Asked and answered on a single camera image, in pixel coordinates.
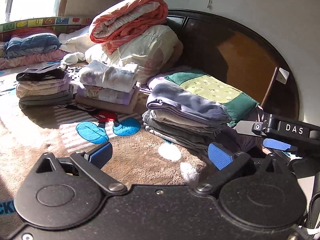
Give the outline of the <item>Mickey Mouse plush blanket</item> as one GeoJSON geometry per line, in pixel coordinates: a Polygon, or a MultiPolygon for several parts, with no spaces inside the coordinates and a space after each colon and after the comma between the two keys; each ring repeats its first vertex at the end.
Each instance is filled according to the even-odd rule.
{"type": "MultiPolygon", "coordinates": [[[[83,106],[36,107],[22,111],[16,96],[16,75],[20,68],[1,71],[1,237],[15,231],[21,221],[12,204],[18,188],[41,154],[52,152],[67,157],[89,151],[94,144],[78,133],[94,131],[98,122],[83,106]]],[[[113,157],[103,170],[125,185],[185,184],[195,182],[205,167],[186,148],[141,129],[130,137],[113,132],[106,123],[103,137],[113,145],[113,157]]]]}

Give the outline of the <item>cream folded quilt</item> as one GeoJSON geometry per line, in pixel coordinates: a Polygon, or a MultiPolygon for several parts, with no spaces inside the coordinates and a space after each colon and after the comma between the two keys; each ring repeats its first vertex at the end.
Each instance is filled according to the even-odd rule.
{"type": "Polygon", "coordinates": [[[137,64],[138,82],[143,85],[151,77],[171,68],[182,52],[183,44],[169,26],[154,25],[112,54],[104,52],[102,45],[96,44],[85,52],[85,57],[87,63],[97,60],[117,68],[137,64]]]}

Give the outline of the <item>orange white rolled quilt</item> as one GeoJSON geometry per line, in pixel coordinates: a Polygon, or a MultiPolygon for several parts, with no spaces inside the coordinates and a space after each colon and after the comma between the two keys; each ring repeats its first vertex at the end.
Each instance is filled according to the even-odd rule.
{"type": "Polygon", "coordinates": [[[153,25],[165,22],[164,0],[124,0],[97,15],[89,26],[89,38],[112,54],[153,25]]]}

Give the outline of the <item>floral purple bedding stack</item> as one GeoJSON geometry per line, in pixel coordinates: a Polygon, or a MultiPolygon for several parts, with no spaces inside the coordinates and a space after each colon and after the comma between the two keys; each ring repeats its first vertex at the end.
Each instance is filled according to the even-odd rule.
{"type": "Polygon", "coordinates": [[[80,84],[75,101],[79,104],[121,114],[132,114],[140,86],[138,65],[123,68],[92,61],[79,72],[80,84]]]}

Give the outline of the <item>grey folded clothes stack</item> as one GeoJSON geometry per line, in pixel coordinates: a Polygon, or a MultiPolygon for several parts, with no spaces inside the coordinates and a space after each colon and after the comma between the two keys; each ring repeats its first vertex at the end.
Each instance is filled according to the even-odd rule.
{"type": "Polygon", "coordinates": [[[200,152],[208,151],[209,144],[228,127],[227,120],[172,109],[148,109],[142,119],[148,131],[200,152]]]}

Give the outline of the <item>green patchwork blanket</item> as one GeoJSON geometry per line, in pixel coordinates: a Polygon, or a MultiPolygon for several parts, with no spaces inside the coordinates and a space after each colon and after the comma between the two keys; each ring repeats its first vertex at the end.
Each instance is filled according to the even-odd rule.
{"type": "Polygon", "coordinates": [[[191,94],[201,96],[207,100],[220,103],[226,107],[231,116],[229,126],[236,124],[251,115],[255,110],[262,112],[260,103],[243,91],[228,85],[199,69],[186,69],[184,71],[167,72],[149,79],[149,90],[157,84],[169,81],[191,94]]]}

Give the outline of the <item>purple grey sweatpants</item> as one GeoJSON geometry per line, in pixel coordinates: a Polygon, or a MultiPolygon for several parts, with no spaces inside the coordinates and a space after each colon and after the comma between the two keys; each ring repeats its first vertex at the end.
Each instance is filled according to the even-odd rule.
{"type": "Polygon", "coordinates": [[[172,82],[157,84],[146,101],[146,107],[208,126],[225,126],[232,120],[222,104],[191,94],[172,82]]]}

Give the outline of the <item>pink floral long quilt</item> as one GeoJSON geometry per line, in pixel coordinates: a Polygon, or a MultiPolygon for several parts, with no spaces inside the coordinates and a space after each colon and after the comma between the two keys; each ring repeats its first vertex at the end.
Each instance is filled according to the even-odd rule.
{"type": "Polygon", "coordinates": [[[28,66],[41,62],[57,61],[67,53],[60,50],[57,45],[22,47],[13,50],[8,42],[1,42],[1,70],[28,66]]]}

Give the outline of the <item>dark wooden headboard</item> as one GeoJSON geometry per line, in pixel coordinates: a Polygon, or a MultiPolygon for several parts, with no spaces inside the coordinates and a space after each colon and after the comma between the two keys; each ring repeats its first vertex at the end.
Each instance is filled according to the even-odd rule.
{"type": "Polygon", "coordinates": [[[226,17],[186,9],[169,9],[166,25],[183,44],[177,65],[200,69],[242,90],[267,113],[299,118],[299,92],[291,69],[261,35],[226,17]],[[289,72],[286,83],[277,80],[282,69],[289,72]]]}

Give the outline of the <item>colourful alphabet foam mat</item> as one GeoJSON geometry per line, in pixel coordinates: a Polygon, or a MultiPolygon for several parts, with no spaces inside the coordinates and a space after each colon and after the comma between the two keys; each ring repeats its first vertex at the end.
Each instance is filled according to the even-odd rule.
{"type": "Polygon", "coordinates": [[[91,17],[45,17],[1,24],[1,33],[27,28],[49,28],[57,33],[70,33],[91,24],[91,17]]]}

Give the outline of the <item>black garment on stack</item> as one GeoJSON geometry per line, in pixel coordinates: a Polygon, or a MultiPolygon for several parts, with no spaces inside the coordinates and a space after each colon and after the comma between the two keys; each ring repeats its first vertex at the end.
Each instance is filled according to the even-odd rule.
{"type": "Polygon", "coordinates": [[[63,79],[65,77],[67,67],[57,63],[41,68],[27,68],[18,73],[16,80],[21,81],[43,81],[51,79],[63,79]]]}

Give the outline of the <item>cream grey clothes stack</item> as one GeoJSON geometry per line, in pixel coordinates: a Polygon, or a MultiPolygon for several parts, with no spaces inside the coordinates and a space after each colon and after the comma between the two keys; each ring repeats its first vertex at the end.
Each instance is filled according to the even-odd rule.
{"type": "Polygon", "coordinates": [[[74,86],[71,84],[71,77],[68,74],[65,74],[63,79],[20,81],[16,86],[20,109],[71,103],[73,91],[74,86]]]}

